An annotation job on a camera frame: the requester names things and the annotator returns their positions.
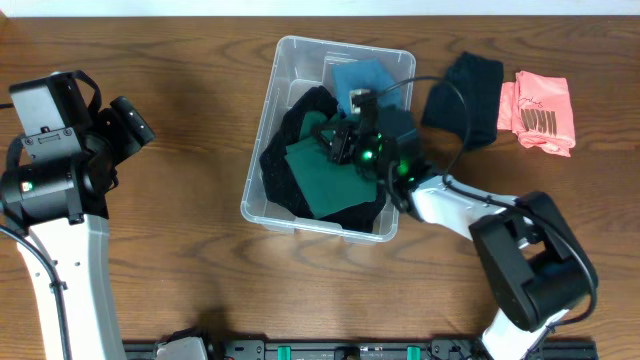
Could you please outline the clear plastic storage bin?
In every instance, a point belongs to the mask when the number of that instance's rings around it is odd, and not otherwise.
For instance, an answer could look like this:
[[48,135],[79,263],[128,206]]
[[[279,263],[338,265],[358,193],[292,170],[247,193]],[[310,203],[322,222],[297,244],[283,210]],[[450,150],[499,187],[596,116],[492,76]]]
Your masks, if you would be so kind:
[[260,155],[279,129],[285,113],[305,92],[317,86],[333,91],[334,65],[369,59],[377,59],[395,81],[410,78],[416,72],[416,58],[406,50],[293,35],[279,40],[240,205],[245,220],[271,231],[325,233],[361,244],[387,242],[396,235],[399,211],[391,202],[387,202],[376,217],[370,233],[347,230],[337,223],[294,216],[284,207],[267,200],[259,164]]

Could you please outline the blue cloth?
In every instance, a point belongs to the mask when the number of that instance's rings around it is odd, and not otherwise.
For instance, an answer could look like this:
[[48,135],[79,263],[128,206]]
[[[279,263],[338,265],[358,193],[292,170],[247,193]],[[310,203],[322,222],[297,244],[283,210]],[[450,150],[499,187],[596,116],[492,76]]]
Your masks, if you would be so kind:
[[341,112],[346,116],[351,115],[350,92],[352,90],[369,89],[382,92],[397,83],[377,59],[333,65],[332,79],[335,97]]

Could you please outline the dark green garment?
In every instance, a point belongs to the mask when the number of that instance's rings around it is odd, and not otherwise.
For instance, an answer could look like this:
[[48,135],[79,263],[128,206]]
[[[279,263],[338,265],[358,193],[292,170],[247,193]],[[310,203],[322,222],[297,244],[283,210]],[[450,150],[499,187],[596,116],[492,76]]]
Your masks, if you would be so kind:
[[365,180],[354,164],[330,162],[328,151],[313,137],[314,126],[337,120],[340,120],[338,114],[329,119],[317,110],[306,112],[298,141],[287,145],[285,150],[286,164],[315,219],[359,205],[376,208],[386,203],[386,196],[374,181]]

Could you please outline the dark navy garment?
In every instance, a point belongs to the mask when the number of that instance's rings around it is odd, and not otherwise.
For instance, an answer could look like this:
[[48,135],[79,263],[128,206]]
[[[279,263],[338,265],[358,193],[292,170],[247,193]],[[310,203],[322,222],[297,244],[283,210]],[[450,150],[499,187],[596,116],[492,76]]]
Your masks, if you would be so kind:
[[503,63],[464,52],[447,69],[444,79],[456,87],[465,105],[449,85],[439,83],[429,92],[421,125],[466,140],[467,151],[492,144],[497,138]]

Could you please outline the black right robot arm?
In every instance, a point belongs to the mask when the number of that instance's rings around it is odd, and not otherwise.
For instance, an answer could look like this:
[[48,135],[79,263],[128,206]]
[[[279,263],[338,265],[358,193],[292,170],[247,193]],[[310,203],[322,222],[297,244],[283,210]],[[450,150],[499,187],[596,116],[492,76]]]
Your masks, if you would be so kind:
[[505,196],[456,181],[428,161],[411,116],[392,108],[311,128],[330,162],[383,186],[401,212],[472,241],[498,312],[475,344],[431,343],[434,359],[594,359],[591,343],[551,343],[595,310],[598,277],[544,192]]

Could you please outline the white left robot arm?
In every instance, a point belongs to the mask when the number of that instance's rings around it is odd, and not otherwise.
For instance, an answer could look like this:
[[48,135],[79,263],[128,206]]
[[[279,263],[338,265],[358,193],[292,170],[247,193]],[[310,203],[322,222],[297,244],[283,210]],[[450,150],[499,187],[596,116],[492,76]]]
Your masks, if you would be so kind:
[[25,262],[49,359],[123,359],[109,274],[106,195],[155,138],[132,103],[102,105],[83,71],[9,88],[23,127],[1,175],[3,234]]

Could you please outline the pink shirt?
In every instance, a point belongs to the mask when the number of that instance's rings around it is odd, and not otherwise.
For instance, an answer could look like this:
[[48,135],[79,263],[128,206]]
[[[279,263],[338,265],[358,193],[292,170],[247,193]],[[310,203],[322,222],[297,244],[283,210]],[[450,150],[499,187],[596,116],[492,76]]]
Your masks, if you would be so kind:
[[567,79],[516,73],[502,84],[497,129],[515,134],[525,148],[570,157],[576,135]]

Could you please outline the black knit garment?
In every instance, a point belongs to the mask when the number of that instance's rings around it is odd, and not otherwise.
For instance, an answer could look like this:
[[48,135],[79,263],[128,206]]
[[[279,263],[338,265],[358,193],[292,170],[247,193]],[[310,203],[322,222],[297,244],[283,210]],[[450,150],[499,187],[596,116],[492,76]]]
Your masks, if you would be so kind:
[[312,110],[320,111],[331,119],[338,114],[338,102],[325,87],[317,86],[306,91],[282,116],[279,129],[259,158],[266,197],[296,217],[337,223],[344,229],[371,233],[377,216],[385,206],[374,208],[359,205],[336,215],[315,219],[286,164],[286,146],[298,141],[303,115]]

